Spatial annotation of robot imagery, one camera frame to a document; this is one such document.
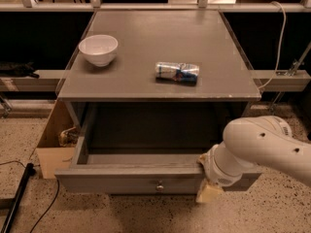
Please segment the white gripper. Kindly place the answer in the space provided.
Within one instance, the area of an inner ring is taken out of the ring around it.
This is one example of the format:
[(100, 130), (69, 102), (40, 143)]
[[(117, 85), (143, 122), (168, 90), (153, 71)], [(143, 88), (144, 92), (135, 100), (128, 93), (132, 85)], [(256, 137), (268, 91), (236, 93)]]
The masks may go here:
[(233, 155), (224, 143), (214, 145), (201, 154), (197, 163), (201, 164), (207, 179), (201, 182), (196, 195), (197, 203), (208, 203), (224, 193), (222, 187), (232, 186), (242, 175), (251, 171), (255, 164)]

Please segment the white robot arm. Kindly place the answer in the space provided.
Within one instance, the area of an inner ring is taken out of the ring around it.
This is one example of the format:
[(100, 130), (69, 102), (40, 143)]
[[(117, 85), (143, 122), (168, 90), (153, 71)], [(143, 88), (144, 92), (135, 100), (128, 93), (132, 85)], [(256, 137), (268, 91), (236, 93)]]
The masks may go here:
[(208, 203), (261, 165), (311, 185), (311, 145), (293, 137), (286, 121), (278, 116), (240, 117), (228, 123), (223, 141), (200, 155), (205, 178), (196, 195)]

